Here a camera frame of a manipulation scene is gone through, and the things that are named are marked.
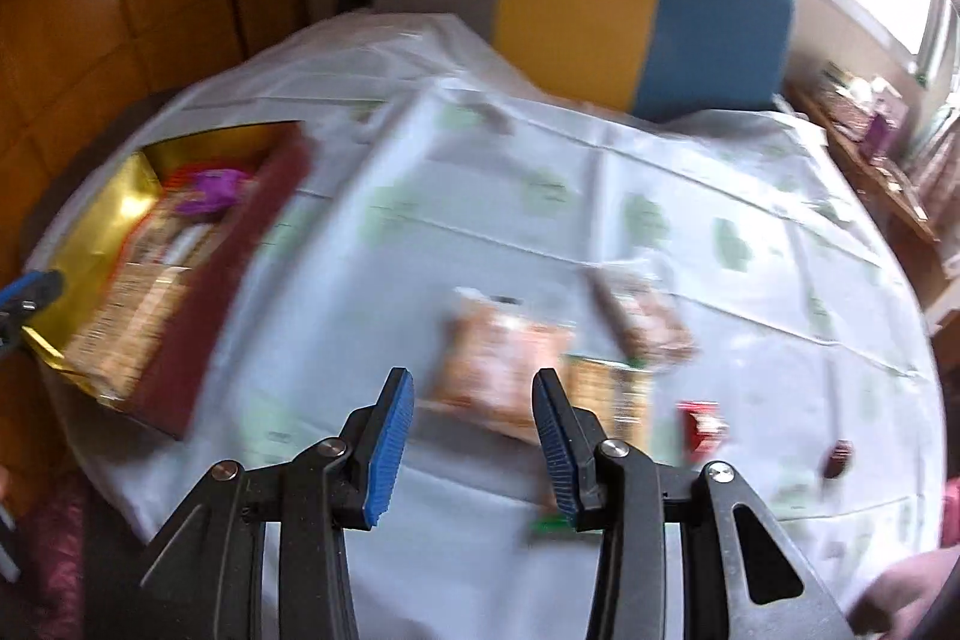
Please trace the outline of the pink sleeve forearm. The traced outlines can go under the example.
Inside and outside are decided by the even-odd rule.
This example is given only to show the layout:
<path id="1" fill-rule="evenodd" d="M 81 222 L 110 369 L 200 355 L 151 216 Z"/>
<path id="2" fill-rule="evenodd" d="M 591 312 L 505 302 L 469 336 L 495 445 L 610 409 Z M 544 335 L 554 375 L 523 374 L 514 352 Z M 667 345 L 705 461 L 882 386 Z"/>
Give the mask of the pink sleeve forearm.
<path id="1" fill-rule="evenodd" d="M 937 549 L 901 560 L 878 576 L 848 614 L 856 635 L 910 638 L 957 569 L 958 548 Z"/>

